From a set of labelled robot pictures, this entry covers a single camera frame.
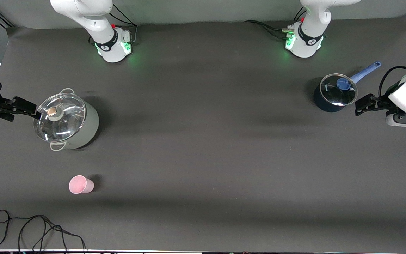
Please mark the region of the pink plastic cup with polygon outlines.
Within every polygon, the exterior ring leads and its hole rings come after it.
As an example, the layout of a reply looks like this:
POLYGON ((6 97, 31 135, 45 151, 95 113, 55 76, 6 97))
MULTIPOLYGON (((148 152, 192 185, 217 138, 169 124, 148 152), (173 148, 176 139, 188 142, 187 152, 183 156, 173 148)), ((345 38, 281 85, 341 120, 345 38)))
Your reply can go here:
POLYGON ((82 175, 72 177, 69 182, 69 191, 72 194, 86 194, 92 192, 94 182, 82 175))

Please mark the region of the glass lid with blue knob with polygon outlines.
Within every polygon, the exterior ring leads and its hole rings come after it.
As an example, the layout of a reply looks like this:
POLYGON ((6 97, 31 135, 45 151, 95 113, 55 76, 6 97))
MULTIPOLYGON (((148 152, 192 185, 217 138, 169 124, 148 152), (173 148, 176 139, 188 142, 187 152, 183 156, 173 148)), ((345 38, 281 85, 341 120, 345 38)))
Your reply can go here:
POLYGON ((356 101, 358 88, 351 78, 334 73, 322 78, 319 93, 331 105, 343 107, 356 101))

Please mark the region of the dark blue saucepan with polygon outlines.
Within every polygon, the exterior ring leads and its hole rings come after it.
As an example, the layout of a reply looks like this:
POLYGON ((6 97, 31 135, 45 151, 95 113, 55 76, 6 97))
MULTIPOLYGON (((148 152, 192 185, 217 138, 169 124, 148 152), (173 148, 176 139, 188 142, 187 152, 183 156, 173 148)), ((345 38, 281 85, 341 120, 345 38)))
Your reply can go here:
MULTIPOLYGON (((353 76, 351 76, 349 78, 351 78, 353 80, 353 82, 357 85, 357 83, 361 79, 366 77, 371 72, 375 71, 380 66, 382 66, 382 63, 379 62, 379 61, 376 61, 373 64, 371 64, 371 65, 367 66, 366 68, 364 68, 362 71, 354 74, 353 76)), ((331 105, 330 103, 328 103, 327 101, 325 101, 322 98, 322 95, 319 93, 319 85, 314 90, 314 103, 316 104, 316 106, 319 109, 321 109, 323 111, 327 111, 327 112, 336 112, 336 111, 340 111, 340 110, 342 110, 343 108, 346 107, 346 106, 343 106, 343 107, 334 106, 334 105, 331 105)))

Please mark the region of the glass lid with tan knob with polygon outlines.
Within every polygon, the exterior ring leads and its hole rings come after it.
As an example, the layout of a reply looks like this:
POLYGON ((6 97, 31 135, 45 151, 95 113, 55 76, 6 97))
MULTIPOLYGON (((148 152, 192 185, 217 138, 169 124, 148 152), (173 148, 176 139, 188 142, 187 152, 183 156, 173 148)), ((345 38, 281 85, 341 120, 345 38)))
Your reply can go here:
POLYGON ((40 119, 33 121, 38 137, 49 143, 58 143, 74 135, 86 117, 84 100, 73 89, 63 89, 38 106, 40 119))

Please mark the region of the white stock pot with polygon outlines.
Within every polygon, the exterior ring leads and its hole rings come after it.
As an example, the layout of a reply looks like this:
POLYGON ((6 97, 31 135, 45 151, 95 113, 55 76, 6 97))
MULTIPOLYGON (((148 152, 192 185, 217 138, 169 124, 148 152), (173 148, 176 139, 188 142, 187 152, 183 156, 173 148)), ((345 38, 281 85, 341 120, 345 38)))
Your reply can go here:
POLYGON ((86 106, 86 117, 81 128, 72 137, 58 143, 49 143, 52 151, 74 150, 81 148, 95 137, 99 127, 99 115, 96 109, 84 100, 86 106))

